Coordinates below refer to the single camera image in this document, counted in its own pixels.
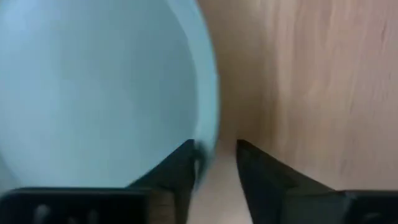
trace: wooden surface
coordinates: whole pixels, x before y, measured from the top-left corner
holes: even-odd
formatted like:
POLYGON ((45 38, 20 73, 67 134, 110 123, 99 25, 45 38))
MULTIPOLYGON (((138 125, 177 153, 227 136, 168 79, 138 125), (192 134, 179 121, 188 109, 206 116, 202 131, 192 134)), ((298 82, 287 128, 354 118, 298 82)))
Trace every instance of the wooden surface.
POLYGON ((398 1, 198 1, 222 117, 191 223, 251 222, 236 138, 335 189, 398 189, 398 1))

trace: light blue bowl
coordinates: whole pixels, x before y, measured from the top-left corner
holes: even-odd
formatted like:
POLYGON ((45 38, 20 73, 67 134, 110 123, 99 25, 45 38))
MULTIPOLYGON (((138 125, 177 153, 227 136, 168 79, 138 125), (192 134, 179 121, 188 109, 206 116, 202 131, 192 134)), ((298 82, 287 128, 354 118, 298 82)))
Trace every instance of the light blue bowl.
POLYGON ((218 77, 193 0, 0 2, 0 189, 124 187, 186 139, 211 161, 218 77))

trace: wood grain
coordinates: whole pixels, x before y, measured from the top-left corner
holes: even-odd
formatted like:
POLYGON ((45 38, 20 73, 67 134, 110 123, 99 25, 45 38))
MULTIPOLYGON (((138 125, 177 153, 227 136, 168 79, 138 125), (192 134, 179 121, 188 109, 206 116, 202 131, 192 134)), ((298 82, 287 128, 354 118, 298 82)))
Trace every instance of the wood grain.
POLYGON ((398 189, 398 1, 199 0, 221 137, 336 189, 398 189))

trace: light wood panel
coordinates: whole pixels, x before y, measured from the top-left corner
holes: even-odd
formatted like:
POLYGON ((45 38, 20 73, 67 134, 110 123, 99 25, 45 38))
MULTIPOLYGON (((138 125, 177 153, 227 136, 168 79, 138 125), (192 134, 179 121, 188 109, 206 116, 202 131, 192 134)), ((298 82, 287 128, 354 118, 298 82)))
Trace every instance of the light wood panel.
POLYGON ((199 0, 222 133, 336 189, 398 189, 398 1, 199 0))

